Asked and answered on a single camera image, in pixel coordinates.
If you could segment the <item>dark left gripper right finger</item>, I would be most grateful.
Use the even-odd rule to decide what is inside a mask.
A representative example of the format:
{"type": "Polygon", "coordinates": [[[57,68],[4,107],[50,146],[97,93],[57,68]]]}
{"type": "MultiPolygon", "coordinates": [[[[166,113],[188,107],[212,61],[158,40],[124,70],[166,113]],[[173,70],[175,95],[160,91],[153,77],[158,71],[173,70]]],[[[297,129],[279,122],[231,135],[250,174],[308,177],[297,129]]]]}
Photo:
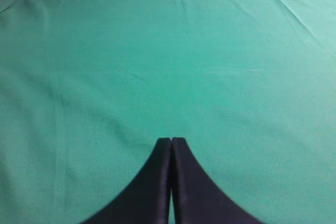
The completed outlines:
{"type": "Polygon", "coordinates": [[[186,139],[172,139],[171,179],[176,223],[260,223],[203,170],[186,139]]]}

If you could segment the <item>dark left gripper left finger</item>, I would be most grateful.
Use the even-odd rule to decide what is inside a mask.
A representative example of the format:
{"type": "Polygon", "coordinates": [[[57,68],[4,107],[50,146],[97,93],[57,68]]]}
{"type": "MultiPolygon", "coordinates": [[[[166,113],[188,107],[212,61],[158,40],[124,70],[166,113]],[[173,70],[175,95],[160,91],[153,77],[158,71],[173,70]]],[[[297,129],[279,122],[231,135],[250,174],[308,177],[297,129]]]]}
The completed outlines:
{"type": "Polygon", "coordinates": [[[157,140],[137,175],[114,200],[84,223],[168,223],[172,143],[157,140]]]}

